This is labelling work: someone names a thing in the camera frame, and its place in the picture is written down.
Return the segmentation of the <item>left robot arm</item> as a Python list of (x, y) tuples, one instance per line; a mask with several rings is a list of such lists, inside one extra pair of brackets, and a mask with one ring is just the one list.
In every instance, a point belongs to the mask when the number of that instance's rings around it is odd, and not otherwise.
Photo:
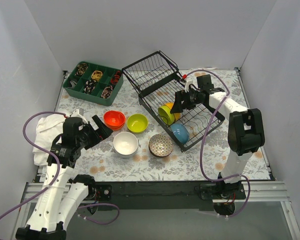
[(77, 175), (67, 195), (63, 195), (81, 150), (96, 146), (113, 133), (97, 115), (92, 119), (97, 129), (79, 116), (65, 118), (62, 133), (53, 139), (48, 151), (46, 176), (42, 190), (35, 195), (35, 209), (26, 225), (17, 229), (16, 239), (66, 239), (68, 224), (81, 201), (96, 196), (95, 180), (86, 174)]

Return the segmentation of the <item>floral patterned table mat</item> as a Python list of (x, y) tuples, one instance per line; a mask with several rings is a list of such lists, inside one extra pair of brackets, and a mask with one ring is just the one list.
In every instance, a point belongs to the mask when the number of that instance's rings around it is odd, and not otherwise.
[[(212, 70), (226, 83), (230, 96), (237, 103), (247, 106), (240, 80), (235, 70)], [(76, 161), (73, 174), (89, 174), (101, 182), (123, 181), (195, 181), (205, 180), (200, 169), (201, 140), (185, 152), (173, 142), (173, 152), (165, 158), (156, 158), (149, 151), (149, 140), (155, 134), (166, 134), (156, 120), (139, 104), (138, 94), (126, 77), (117, 97), (110, 107), (84, 101), (69, 96), (62, 88), (57, 105), (58, 112), (73, 112), (77, 108), (84, 110), (84, 116), (94, 128), (91, 117), (98, 115), (103, 120), (105, 112), (110, 110), (123, 112), (126, 118), (133, 114), (143, 114), (148, 119), (145, 132), (137, 134), (139, 147), (131, 158), (120, 157), (113, 148), (113, 139), (119, 132), (128, 131), (125, 125), (121, 130), (114, 131), (106, 140), (96, 147), (82, 150)], [(211, 132), (206, 140), (203, 151), (202, 165), (205, 174), (216, 179), (224, 168), (230, 152), (227, 142), (228, 121)], [(253, 154), (247, 162), (243, 174), (250, 180), (270, 180), (269, 165), (263, 155), (262, 148)]]

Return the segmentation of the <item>blue bowl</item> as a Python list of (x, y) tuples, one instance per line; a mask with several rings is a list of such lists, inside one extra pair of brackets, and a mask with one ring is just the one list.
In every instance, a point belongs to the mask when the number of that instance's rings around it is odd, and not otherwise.
[(186, 144), (188, 142), (190, 135), (188, 130), (184, 127), (183, 124), (174, 123), (170, 126), (170, 128), (172, 133), (180, 143)]

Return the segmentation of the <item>green compartment organizer tray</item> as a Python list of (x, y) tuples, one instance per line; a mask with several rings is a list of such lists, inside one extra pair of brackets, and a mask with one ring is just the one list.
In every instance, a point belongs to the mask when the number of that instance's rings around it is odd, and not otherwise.
[(68, 75), (63, 88), (71, 97), (109, 107), (123, 82), (120, 69), (81, 61)]

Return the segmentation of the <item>grey rolled belt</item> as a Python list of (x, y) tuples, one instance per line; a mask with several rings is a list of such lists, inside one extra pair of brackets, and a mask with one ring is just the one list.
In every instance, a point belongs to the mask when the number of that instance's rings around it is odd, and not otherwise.
[(75, 80), (70, 80), (66, 86), (67, 89), (74, 89), (75, 86), (77, 85), (77, 81)]

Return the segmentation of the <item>red black rolled belt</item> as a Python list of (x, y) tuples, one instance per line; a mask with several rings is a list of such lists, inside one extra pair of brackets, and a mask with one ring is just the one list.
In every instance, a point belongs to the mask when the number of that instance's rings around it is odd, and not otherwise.
[(118, 70), (111, 78), (110, 83), (115, 86), (119, 82), (121, 75), (122, 75), (122, 72), (120, 70)]

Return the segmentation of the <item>yellow orange bowl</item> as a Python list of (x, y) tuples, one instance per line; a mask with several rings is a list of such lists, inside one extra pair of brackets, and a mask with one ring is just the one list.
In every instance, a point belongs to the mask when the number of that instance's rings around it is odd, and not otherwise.
[[(173, 102), (167, 102), (164, 105), (167, 106), (171, 110), (174, 103)], [(181, 113), (174, 113), (173, 115), (174, 115), (175, 121), (179, 120), (180, 117), (181, 117)]]

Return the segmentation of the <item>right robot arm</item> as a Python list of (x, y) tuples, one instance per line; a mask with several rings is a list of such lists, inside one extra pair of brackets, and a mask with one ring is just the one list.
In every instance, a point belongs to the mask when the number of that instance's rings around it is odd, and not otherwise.
[(195, 81), (188, 75), (182, 76), (184, 89), (175, 93), (171, 113), (182, 113), (198, 104), (203, 104), (212, 116), (228, 120), (227, 142), (230, 152), (223, 170), (216, 179), (216, 194), (227, 199), (241, 189), (244, 168), (253, 153), (265, 144), (265, 134), (261, 111), (257, 108), (247, 108), (230, 98), (230, 90), (215, 87), (211, 75), (200, 75)]

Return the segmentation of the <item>yellow rolled belt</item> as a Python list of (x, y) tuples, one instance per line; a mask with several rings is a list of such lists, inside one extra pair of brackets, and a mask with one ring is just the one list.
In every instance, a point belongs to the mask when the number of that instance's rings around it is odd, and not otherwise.
[(103, 72), (100, 71), (100, 70), (95, 70), (92, 74), (91, 74), (91, 79), (95, 82), (99, 82), (100, 79), (102, 78), (103, 76)]

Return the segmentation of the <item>brown patterned bowl row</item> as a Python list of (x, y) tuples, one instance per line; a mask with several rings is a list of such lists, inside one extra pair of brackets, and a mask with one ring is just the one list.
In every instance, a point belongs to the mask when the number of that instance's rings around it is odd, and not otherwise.
[(173, 151), (173, 142), (172, 140), (164, 134), (155, 134), (153, 135), (148, 143), (148, 148), (153, 151)]
[(172, 152), (171, 151), (154, 151), (149, 149), (149, 152), (156, 158), (166, 158), (168, 157)]

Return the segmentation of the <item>red orange bowl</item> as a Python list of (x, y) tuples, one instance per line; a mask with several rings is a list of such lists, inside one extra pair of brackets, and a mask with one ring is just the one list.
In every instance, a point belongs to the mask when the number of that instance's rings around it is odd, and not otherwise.
[(120, 125), (120, 126), (111, 126), (111, 125), (108, 125), (108, 124), (106, 124), (110, 129), (112, 129), (112, 130), (114, 130), (114, 131), (118, 131), (118, 130), (120, 130), (124, 125), (125, 125), (125, 123), (126, 123), (126, 118), (125, 118), (125, 122), (122, 124), (122, 125)]

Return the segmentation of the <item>lime green bowl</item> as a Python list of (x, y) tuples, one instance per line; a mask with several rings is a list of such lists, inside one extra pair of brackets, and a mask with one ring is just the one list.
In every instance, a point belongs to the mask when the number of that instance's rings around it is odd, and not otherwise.
[(171, 109), (166, 106), (162, 105), (158, 108), (158, 114), (161, 118), (161, 120), (166, 124), (166, 125), (172, 125), (176, 118), (173, 113), (171, 113)]
[(143, 133), (148, 127), (148, 118), (140, 113), (131, 115), (126, 122), (127, 128), (134, 134)]

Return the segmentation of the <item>lime green bowl back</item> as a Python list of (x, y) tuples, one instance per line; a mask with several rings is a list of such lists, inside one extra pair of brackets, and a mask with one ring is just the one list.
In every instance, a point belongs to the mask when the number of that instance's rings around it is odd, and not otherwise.
[(148, 127), (148, 118), (140, 113), (131, 115), (126, 122), (127, 128), (134, 134), (143, 133)]

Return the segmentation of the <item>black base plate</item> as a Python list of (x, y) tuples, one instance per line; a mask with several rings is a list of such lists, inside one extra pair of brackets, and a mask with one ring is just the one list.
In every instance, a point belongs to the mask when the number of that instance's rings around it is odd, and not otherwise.
[(197, 209), (213, 211), (213, 202), (245, 200), (243, 184), (224, 187), (210, 181), (96, 182), (96, 199), (120, 210)]

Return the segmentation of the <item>lime green bowl front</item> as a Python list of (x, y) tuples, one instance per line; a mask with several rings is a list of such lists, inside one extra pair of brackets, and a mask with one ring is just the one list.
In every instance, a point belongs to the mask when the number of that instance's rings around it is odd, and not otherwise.
[(158, 108), (158, 114), (161, 118), (161, 120), (166, 124), (166, 125), (172, 125), (176, 118), (173, 113), (171, 113), (171, 109), (166, 106), (162, 105)]

